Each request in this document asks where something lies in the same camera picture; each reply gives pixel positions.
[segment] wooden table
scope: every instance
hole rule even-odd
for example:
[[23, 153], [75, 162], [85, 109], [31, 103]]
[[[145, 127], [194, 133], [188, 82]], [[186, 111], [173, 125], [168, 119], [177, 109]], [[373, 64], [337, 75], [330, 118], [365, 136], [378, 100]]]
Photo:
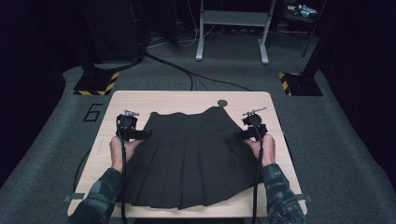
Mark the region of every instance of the wooden table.
[[[87, 160], [84, 171], [79, 180], [76, 193], [90, 191], [93, 183], [110, 167], [109, 142], [116, 133], [116, 117], [123, 114], [124, 109], [139, 113], [136, 125], [137, 130], [142, 130], [149, 119], [151, 112], [159, 114], [171, 114], [183, 112], [185, 114], [202, 113], [210, 106], [218, 105], [219, 100], [227, 101], [224, 107], [230, 117], [243, 130], [242, 114], [253, 109], [267, 109], [258, 112], [262, 122], [266, 124], [268, 133], [276, 140], [276, 162], [279, 164], [285, 176], [290, 182], [290, 188], [296, 194], [301, 194], [300, 186], [291, 164], [290, 154], [280, 128], [276, 111], [267, 92], [263, 91], [116, 91], [109, 103], [102, 125], [96, 136], [90, 157]], [[258, 195], [258, 217], [266, 217], [266, 196], [263, 184], [259, 185]], [[70, 216], [75, 211], [81, 200], [73, 200], [67, 211]], [[182, 210], [155, 209], [142, 206], [131, 206], [126, 204], [127, 217], [251, 217], [253, 205], [253, 188], [246, 189], [233, 196], [227, 201], [210, 206], [194, 206]], [[305, 203], [300, 205], [306, 214]], [[120, 217], [120, 203], [116, 204], [113, 217]]]

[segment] person's right hand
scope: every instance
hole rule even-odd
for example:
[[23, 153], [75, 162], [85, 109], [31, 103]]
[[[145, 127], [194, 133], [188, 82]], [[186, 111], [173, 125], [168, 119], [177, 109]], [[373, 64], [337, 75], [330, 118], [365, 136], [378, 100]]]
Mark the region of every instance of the person's right hand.
[[[254, 156], [256, 159], [259, 158], [259, 152], [260, 152], [260, 141], [253, 141], [251, 139], [244, 140], [246, 144], [248, 144], [251, 147], [251, 150], [253, 151]], [[273, 164], [276, 163], [275, 161], [275, 139], [271, 134], [266, 134], [263, 138], [262, 141], [262, 167], [268, 165], [268, 164]]]

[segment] skirt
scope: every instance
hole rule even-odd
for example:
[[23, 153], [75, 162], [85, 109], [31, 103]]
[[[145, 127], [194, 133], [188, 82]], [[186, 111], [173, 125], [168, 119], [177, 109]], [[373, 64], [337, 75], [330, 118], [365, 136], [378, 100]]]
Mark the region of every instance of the skirt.
[[242, 130], [223, 107], [194, 115], [152, 112], [144, 130], [152, 136], [127, 164], [125, 202], [183, 209], [227, 200], [254, 185], [257, 159], [235, 137]]

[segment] gray carpet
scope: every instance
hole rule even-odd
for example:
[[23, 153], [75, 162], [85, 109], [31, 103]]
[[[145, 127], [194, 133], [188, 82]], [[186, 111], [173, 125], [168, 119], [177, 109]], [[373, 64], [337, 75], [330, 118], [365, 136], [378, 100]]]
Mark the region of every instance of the gray carpet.
[[[321, 72], [315, 76], [323, 97], [286, 96], [282, 90], [278, 73], [303, 71], [315, 42], [301, 58], [305, 40], [277, 34], [268, 49], [270, 64], [262, 65], [257, 38], [229, 35], [206, 41], [204, 59], [199, 63], [194, 60], [197, 43], [187, 48], [165, 44], [148, 48], [148, 52], [199, 75], [272, 95], [302, 191], [314, 199], [307, 205], [308, 223], [396, 223], [395, 191], [353, 131], [325, 76]], [[75, 171], [94, 142], [111, 98], [111, 94], [73, 95], [81, 74], [79, 67], [64, 73], [62, 100], [1, 188], [0, 223], [65, 223], [68, 203], [63, 198], [72, 192]], [[243, 91], [203, 81], [210, 91]], [[120, 72], [111, 93], [189, 89], [190, 80], [184, 73], [145, 58]], [[95, 108], [101, 111], [99, 119], [83, 122], [92, 104], [103, 104]], [[113, 218], [111, 223], [120, 223], [120, 219]]]

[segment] camouflage sleeve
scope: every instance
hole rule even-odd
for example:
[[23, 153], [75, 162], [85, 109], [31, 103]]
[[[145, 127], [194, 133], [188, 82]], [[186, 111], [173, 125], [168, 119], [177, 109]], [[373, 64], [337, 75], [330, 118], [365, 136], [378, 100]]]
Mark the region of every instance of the camouflage sleeve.
[[66, 223], [108, 223], [120, 191], [122, 175], [108, 168]]
[[262, 177], [267, 195], [269, 222], [306, 223], [303, 210], [280, 167], [277, 164], [264, 166]]

